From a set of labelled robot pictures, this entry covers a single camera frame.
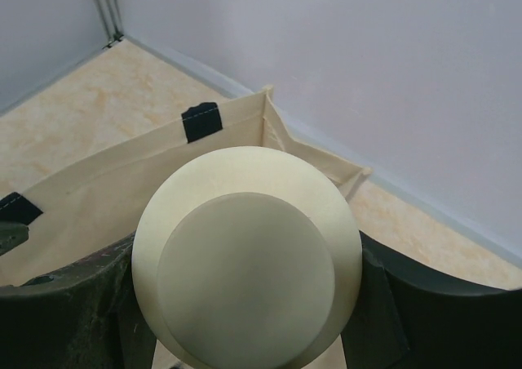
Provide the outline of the cream lotion bottle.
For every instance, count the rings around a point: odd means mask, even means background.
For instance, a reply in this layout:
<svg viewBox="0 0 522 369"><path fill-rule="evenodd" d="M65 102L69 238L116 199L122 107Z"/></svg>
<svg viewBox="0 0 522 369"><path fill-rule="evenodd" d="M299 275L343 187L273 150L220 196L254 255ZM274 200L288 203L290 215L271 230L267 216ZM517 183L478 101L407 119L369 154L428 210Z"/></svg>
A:
<svg viewBox="0 0 522 369"><path fill-rule="evenodd" d="M347 324L361 275L345 197L310 163L254 146L166 179L132 251L147 324L194 368L305 367Z"/></svg>

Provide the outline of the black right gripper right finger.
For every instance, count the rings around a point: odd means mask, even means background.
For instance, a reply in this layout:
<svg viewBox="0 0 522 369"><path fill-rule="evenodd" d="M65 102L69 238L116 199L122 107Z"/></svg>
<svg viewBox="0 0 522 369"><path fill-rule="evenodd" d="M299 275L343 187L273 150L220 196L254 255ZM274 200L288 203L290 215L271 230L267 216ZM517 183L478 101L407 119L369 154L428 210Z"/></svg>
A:
<svg viewBox="0 0 522 369"><path fill-rule="evenodd" d="M519 368L521 290L457 278L365 233L355 310L341 334L349 368Z"/></svg>

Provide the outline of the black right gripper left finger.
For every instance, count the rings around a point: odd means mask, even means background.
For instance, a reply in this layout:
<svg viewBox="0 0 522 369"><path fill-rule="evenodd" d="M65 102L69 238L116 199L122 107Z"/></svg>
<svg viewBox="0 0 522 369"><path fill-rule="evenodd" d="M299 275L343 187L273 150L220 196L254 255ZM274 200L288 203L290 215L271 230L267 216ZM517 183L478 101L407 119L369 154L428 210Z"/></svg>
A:
<svg viewBox="0 0 522 369"><path fill-rule="evenodd" d="M20 287L1 288L3 368L139 368L141 315L124 238Z"/></svg>

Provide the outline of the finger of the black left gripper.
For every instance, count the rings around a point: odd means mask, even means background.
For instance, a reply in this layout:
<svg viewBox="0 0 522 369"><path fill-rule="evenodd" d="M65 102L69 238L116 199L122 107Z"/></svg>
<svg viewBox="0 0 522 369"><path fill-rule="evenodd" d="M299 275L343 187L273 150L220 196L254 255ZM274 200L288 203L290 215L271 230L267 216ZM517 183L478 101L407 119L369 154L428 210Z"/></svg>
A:
<svg viewBox="0 0 522 369"><path fill-rule="evenodd" d="M0 256L7 254L29 239L29 227L19 222L0 222Z"/></svg>

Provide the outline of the cream canvas tote bag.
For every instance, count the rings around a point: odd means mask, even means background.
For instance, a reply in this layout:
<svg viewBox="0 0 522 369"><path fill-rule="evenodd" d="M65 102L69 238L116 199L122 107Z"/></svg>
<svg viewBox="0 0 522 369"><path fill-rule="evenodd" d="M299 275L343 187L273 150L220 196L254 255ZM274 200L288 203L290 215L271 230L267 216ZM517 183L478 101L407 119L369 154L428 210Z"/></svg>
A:
<svg viewBox="0 0 522 369"><path fill-rule="evenodd" d="M294 137L272 102L271 88L193 106L159 128L8 194L1 201L1 217L26 225L29 237L1 254L2 285L22 285L125 238L172 173L205 153L235 146L301 158L345 198L352 198L371 172Z"/></svg>

